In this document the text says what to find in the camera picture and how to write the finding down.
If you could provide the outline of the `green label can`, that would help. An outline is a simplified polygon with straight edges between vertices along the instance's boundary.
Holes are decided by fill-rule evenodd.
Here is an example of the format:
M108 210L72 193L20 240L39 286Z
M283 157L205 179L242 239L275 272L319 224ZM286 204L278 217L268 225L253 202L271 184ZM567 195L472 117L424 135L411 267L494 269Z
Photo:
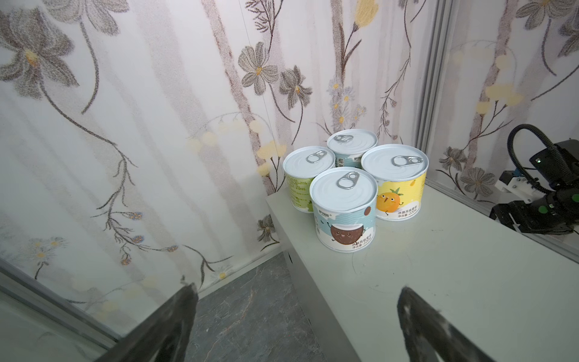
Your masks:
M313 213L310 185L315 177L335 166L334 152L323 146L302 147L285 158L283 171L294 208L303 213Z

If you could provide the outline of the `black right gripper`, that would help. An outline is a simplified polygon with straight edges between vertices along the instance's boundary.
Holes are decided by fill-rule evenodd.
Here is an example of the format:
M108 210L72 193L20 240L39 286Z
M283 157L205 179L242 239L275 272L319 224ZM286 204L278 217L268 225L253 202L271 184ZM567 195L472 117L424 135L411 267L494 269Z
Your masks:
M494 206L489 217L503 226L525 234L567 235L578 225L578 203L538 199Z

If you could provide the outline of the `yellow label can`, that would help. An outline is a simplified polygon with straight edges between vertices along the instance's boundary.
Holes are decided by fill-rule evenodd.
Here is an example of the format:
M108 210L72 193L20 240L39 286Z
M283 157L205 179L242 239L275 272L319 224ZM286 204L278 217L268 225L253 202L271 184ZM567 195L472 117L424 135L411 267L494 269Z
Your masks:
M377 182L377 218L399 222L419 213L429 167L425 153L412 146L387 144L365 152L361 165Z

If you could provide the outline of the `teal brown label can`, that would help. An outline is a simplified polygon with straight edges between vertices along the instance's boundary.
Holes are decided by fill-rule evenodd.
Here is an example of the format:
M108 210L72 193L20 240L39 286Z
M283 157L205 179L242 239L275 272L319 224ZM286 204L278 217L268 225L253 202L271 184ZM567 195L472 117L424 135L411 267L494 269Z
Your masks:
M363 129L339 131L327 140L327 148L335 154L336 167L362 168L363 155L377 145L377 136Z

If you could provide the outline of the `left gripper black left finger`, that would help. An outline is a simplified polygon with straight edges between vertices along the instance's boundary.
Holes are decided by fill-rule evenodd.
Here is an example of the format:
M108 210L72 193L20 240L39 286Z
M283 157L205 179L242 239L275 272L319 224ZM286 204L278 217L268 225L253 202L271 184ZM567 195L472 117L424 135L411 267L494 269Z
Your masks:
M184 361L199 301L188 284L120 339L99 361Z

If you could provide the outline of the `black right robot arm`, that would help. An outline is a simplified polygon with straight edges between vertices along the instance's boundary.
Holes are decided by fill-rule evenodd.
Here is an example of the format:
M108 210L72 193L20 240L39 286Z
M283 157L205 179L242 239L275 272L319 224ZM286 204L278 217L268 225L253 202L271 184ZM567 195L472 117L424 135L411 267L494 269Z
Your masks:
M514 149L520 131L529 131L544 145L523 167ZM489 217L523 234L569 235L578 226L578 141L553 143L534 125L516 126L507 139L514 170L504 171L495 187L518 197L492 207Z

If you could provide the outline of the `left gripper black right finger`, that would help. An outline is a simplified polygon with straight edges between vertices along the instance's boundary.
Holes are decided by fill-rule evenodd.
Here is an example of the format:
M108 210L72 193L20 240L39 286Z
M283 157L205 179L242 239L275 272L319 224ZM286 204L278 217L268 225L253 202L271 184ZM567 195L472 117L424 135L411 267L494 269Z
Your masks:
M402 289L397 313L411 361L492 360L410 287Z

